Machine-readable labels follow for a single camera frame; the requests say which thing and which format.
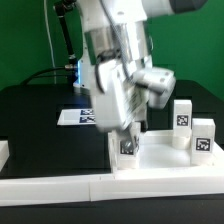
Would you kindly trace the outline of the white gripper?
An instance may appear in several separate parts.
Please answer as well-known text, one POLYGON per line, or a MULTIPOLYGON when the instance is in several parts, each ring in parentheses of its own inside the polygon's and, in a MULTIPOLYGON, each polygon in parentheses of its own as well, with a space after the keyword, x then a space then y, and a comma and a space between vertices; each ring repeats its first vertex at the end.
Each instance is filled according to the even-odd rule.
POLYGON ((126 81, 119 60, 97 58, 90 95, 96 126, 102 132, 125 130, 132 122, 147 120, 148 95, 126 81))

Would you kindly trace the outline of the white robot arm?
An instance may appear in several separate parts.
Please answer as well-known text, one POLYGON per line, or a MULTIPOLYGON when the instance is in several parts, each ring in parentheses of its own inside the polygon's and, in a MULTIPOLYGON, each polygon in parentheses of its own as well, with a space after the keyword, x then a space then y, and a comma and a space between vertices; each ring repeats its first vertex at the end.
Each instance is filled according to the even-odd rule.
POLYGON ((149 18, 193 12, 208 0, 62 0, 59 17, 79 10, 84 39, 74 83, 90 93, 97 128, 125 130, 144 120, 148 107, 162 108, 175 76, 152 64, 145 31, 149 18))

